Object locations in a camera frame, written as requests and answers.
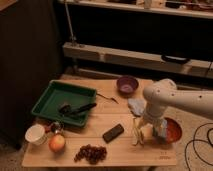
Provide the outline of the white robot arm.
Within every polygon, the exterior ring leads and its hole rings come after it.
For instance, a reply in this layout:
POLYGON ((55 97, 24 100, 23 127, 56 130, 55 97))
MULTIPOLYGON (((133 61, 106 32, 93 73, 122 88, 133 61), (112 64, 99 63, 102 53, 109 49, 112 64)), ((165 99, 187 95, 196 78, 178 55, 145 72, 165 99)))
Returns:
POLYGON ((178 90, 174 81, 162 79, 146 86, 143 97, 146 107, 138 129, 150 123, 161 131, 163 114, 168 106, 213 118, 213 91, 178 90))

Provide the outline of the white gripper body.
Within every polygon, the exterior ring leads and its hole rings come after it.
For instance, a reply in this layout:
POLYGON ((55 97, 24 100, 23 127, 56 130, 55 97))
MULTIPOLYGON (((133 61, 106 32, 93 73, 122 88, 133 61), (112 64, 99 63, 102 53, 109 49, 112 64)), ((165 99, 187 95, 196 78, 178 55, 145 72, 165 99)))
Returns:
POLYGON ((164 118, 162 116, 151 116, 146 111, 143 112, 142 117, 138 123, 138 128, 142 128, 147 124, 151 124, 153 127, 161 123, 164 118))

